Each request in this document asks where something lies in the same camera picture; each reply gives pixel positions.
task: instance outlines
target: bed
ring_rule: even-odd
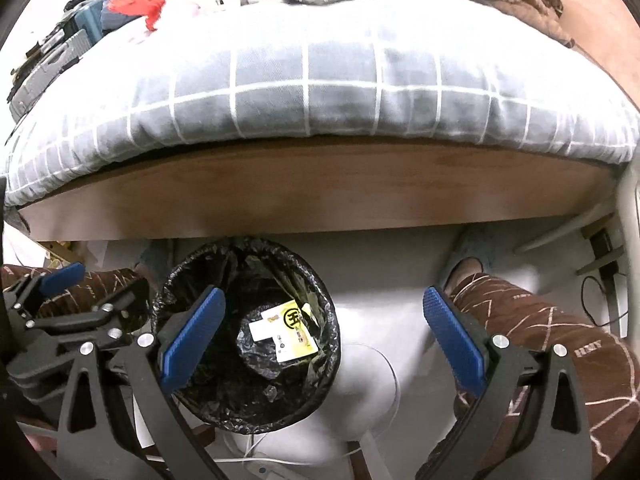
[[[575,214],[610,195],[640,135],[606,72],[467,0],[265,2],[143,27],[106,36],[10,137],[6,205],[33,238]]]

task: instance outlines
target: crumpled plastic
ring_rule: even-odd
[[[340,364],[340,328],[324,284],[300,256],[253,237],[222,238],[175,267],[152,307],[152,329],[184,312],[207,285],[222,289],[226,315],[188,386],[176,396],[201,420],[241,434],[286,428],[324,401]],[[319,351],[279,363],[272,339],[254,342],[249,323],[290,300],[308,303],[303,322]]]

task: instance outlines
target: red cloth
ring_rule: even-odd
[[[109,0],[107,8],[127,16],[146,16],[146,28],[156,30],[156,22],[166,0]]]

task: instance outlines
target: patterned pants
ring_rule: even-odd
[[[636,356],[617,337],[487,274],[468,277],[453,291],[452,300],[461,312],[472,314],[489,334],[506,335],[512,343],[533,350],[547,350],[558,343],[568,349],[587,404],[595,478],[620,451],[640,420]],[[494,446],[484,458],[483,469],[506,457],[526,396],[526,388],[516,392]],[[458,393],[458,418],[470,402],[470,396]]]
[[[2,266],[2,288],[7,288],[20,280],[25,274],[35,276],[41,273],[51,274],[52,269],[37,269],[14,265]],[[119,288],[137,278],[130,269],[110,270],[108,272],[87,272],[84,280],[55,298],[42,304],[37,317],[63,316],[89,312],[99,301],[113,294]]]

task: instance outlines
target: checkered bed sheet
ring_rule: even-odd
[[[108,35],[47,89],[5,146],[7,205],[220,140],[426,137],[611,164],[638,141],[640,114],[602,70],[467,0],[265,2],[143,29]]]

